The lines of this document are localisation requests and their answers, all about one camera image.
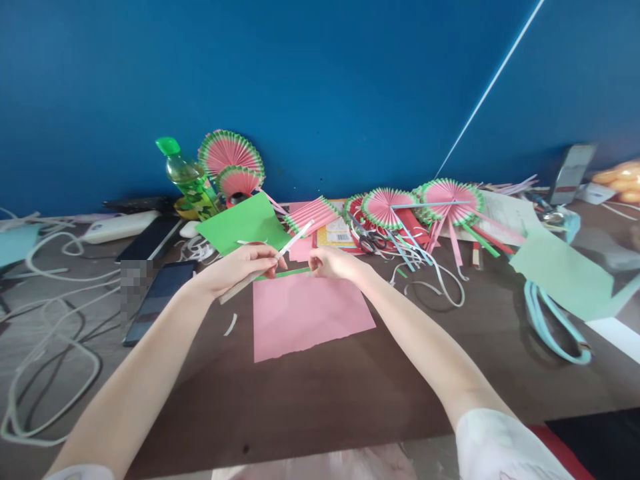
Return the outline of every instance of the bottle label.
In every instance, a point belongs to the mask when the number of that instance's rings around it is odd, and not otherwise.
[[[176,186],[185,194],[185,198],[197,212],[200,220],[208,220],[220,213],[221,208],[216,208],[216,203],[220,203],[220,200],[218,200],[217,195],[213,191],[208,178],[203,177]]]

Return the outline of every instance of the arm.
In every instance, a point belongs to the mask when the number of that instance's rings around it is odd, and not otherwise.
[[[475,408],[493,409],[515,417],[462,347],[371,266],[330,247],[313,250],[309,264],[316,276],[346,278],[360,288],[400,348],[433,388],[454,430],[458,420]]]
[[[266,245],[242,247],[180,288],[80,416],[46,476],[72,465],[96,464],[123,478],[165,404],[211,302],[252,272],[269,269],[266,276],[273,278],[276,254]],[[280,266],[287,267],[284,259]]]

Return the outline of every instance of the forearm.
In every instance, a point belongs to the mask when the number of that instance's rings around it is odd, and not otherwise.
[[[453,428],[472,408],[491,408],[513,416],[462,347],[420,308],[368,266],[355,275],[354,283],[438,395]]]
[[[124,477],[213,300],[189,284],[180,289],[80,416],[49,473],[94,463]]]

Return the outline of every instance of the phone screen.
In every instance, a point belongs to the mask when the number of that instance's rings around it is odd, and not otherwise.
[[[124,346],[132,347],[140,341],[172,296],[192,278],[196,265],[195,260],[168,263],[158,271],[127,332]]]

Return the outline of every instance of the green bottle cap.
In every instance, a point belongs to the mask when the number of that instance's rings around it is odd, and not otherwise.
[[[155,144],[166,156],[180,153],[180,145],[178,145],[178,142],[176,142],[175,138],[173,137],[162,137],[156,140]]]

